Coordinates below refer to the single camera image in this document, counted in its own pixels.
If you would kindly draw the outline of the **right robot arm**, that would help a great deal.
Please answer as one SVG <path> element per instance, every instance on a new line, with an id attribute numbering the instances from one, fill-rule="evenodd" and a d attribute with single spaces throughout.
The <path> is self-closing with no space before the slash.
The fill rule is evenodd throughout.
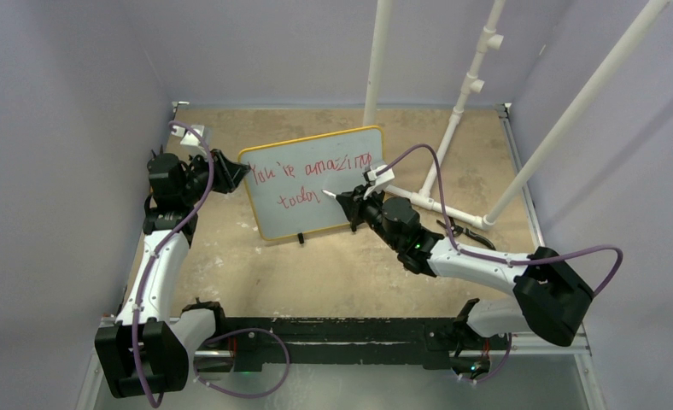
<path id="1" fill-rule="evenodd" d="M 568 347 L 594 299 L 594 291 L 550 248 L 509 254 L 453 244 L 430 231 L 404 198 L 365 196 L 366 187 L 335 194 L 351 226 L 366 224 L 409 272 L 457 278 L 506 294 L 499 301 L 467 303 L 454 324 L 456 341 L 467 348 L 502 333 L 531 331 L 548 343 Z"/>

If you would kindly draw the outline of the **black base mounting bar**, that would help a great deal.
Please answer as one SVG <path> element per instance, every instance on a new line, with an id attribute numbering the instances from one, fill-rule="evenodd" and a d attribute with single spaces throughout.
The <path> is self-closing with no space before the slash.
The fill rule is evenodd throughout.
<path id="1" fill-rule="evenodd" d="M 267 318 L 230 317 L 217 333 L 224 341 L 204 343 L 199 359 L 226 359 L 236 372 L 258 372 L 265 364 L 421 366 L 447 370 L 465 366 L 483 349 L 507 346 L 505 337 L 484 339 L 454 318 Z"/>

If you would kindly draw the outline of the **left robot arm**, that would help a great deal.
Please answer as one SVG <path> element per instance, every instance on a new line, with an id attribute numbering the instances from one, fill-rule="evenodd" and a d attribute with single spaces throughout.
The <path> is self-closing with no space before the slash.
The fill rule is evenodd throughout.
<path id="1" fill-rule="evenodd" d="M 158 407 L 165 393 L 184 388 L 201 344 L 219 349 L 228 341 L 229 326 L 217 302 L 191 303 L 176 323 L 170 313 L 199 208 L 212 192 L 232 193 L 250 168 L 211 149 L 188 161 L 160 152 L 147 170 L 141 264 L 114 323 L 97 330 L 94 346 L 114 397 L 143 395 Z"/>

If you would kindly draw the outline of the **yellow framed whiteboard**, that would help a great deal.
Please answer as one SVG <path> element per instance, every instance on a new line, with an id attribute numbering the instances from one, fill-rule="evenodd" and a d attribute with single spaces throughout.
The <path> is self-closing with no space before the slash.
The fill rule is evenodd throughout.
<path id="1" fill-rule="evenodd" d="M 295 237 L 348 223 L 327 191 L 350 192 L 363 173 L 384 158 L 384 134 L 365 126 L 243 149 L 244 179 L 260 236 Z"/>

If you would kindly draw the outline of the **aluminium front rail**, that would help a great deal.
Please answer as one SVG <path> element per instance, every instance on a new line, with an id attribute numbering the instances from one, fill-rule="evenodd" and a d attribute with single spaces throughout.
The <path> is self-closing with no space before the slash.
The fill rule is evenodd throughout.
<path id="1" fill-rule="evenodd" d="M 451 318 L 231 317 L 165 409 L 603 409 L 588 341 L 530 333 L 456 352 Z"/>

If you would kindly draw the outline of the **white diagonal pole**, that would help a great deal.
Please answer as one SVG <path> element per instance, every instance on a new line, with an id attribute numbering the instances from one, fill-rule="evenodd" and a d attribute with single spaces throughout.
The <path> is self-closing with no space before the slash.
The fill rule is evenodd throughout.
<path id="1" fill-rule="evenodd" d="M 607 53 L 606 57 L 601 61 L 600 65 L 588 78 L 582 89 L 576 94 L 564 113 L 560 115 L 531 157 L 524 163 L 500 199 L 483 216 L 483 225 L 488 230 L 495 224 L 509 202 L 526 186 L 541 164 L 548 158 L 572 125 L 599 95 L 612 76 L 629 58 L 638 44 L 648 34 L 660 14 L 670 4 L 670 0 L 650 0 L 645 4 Z"/>

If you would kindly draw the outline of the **red whiteboard marker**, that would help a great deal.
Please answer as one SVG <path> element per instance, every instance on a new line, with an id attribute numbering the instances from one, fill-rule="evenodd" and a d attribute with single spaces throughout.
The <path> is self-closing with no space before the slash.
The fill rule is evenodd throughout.
<path id="1" fill-rule="evenodd" d="M 337 199 L 337 194 L 335 194 L 335 193 L 333 193 L 333 192 L 331 192 L 331 191 L 328 191 L 328 190 L 322 190 L 322 192 L 323 192 L 326 196 L 328 196 L 329 198 L 331 198 L 331 199 L 334 199 L 334 200 Z"/>

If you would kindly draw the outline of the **white PVC pipe frame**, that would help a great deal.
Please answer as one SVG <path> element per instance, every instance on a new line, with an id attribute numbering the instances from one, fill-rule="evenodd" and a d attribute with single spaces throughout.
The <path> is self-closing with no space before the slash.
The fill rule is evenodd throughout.
<path id="1" fill-rule="evenodd" d="M 489 16 L 482 28 L 482 31 L 480 32 L 480 36 L 476 44 L 475 54 L 472 57 L 469 69 L 465 73 L 465 77 L 460 87 L 458 99 L 452 109 L 452 113 L 448 118 L 448 124 L 436 151 L 439 165 L 441 165 L 445 159 L 448 148 L 450 147 L 453 137 L 457 131 L 458 125 L 464 116 L 465 106 L 468 98 L 472 94 L 480 93 L 484 87 L 484 81 L 479 78 L 479 72 L 483 64 L 484 57 L 491 50 L 499 50 L 504 40 L 504 37 L 497 32 L 497 25 L 505 5 L 506 0 L 494 0 L 492 2 Z M 464 222 L 467 225 L 473 226 L 479 230 L 486 231 L 492 228 L 494 224 L 486 222 L 484 217 L 468 214 L 458 210 L 457 208 L 451 208 L 446 205 L 444 200 L 434 199 L 431 196 L 431 189 L 436 182 L 436 177 L 436 166 L 432 165 L 430 170 L 427 172 L 427 175 L 425 176 L 421 188 L 418 191 L 404 190 L 393 185 L 389 185 L 386 188 L 386 191 L 394 196 L 406 198 L 411 202 L 412 205 L 416 205 L 428 211 L 438 212 L 442 210 L 442 206 L 445 206 L 448 216 L 451 216 L 456 220 Z"/>

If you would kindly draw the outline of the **black handled pliers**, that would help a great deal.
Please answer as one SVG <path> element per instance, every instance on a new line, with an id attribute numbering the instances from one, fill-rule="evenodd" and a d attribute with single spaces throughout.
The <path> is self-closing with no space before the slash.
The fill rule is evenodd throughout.
<path id="1" fill-rule="evenodd" d="M 484 246 L 490 250 L 496 250 L 495 245 L 485 236 L 469 229 L 468 227 L 463 227 L 458 225 L 452 217 L 448 218 L 448 223 L 446 224 L 443 220 L 436 220 L 436 223 L 443 228 L 445 231 L 452 233 L 453 237 L 459 237 L 464 235 Z"/>

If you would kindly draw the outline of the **white vertical pole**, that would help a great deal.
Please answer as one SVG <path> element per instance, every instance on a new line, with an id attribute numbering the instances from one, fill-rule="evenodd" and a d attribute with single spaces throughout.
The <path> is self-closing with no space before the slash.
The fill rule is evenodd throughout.
<path id="1" fill-rule="evenodd" d="M 377 100 L 393 5 L 392 0 L 377 1 L 362 126 L 376 124 Z"/>

